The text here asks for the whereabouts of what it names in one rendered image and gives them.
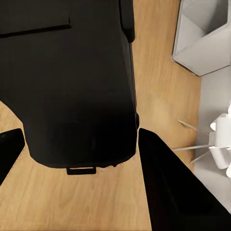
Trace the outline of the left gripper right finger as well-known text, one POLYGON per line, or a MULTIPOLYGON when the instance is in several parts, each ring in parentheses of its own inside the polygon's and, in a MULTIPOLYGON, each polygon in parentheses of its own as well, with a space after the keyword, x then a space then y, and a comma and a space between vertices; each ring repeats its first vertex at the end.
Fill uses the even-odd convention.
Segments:
POLYGON ((231 231, 231 214, 154 132, 139 129, 152 231, 231 231))

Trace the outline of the digital camera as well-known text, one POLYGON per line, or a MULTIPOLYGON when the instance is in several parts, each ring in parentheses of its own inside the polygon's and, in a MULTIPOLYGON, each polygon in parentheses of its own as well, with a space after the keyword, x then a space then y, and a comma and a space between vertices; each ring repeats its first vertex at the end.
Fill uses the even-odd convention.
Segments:
POLYGON ((30 156, 68 175, 136 153, 133 0, 0 0, 0 101, 30 156))

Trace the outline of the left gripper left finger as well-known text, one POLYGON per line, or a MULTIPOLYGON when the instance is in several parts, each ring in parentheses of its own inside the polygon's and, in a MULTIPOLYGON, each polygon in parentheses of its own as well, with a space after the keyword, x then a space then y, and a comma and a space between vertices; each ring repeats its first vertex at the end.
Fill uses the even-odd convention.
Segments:
POLYGON ((0 133, 0 186, 25 146, 20 128, 0 133))

